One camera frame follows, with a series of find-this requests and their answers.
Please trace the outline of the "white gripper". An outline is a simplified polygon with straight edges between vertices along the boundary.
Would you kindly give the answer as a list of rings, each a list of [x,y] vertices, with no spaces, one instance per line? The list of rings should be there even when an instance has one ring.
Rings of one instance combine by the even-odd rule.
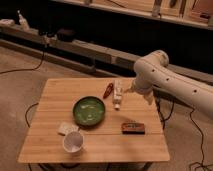
[[[154,100],[153,88],[151,86],[142,87],[135,82],[132,82],[131,86],[125,90],[126,93],[138,93],[143,96],[143,99],[151,105]]]

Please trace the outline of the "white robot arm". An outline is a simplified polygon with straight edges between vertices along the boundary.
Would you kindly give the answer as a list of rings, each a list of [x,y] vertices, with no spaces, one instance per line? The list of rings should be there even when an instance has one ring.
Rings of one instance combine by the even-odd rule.
[[[167,68],[168,64],[169,56],[162,50],[138,58],[133,65],[136,77],[131,90],[148,95],[157,85],[213,119],[213,86],[177,74]]]

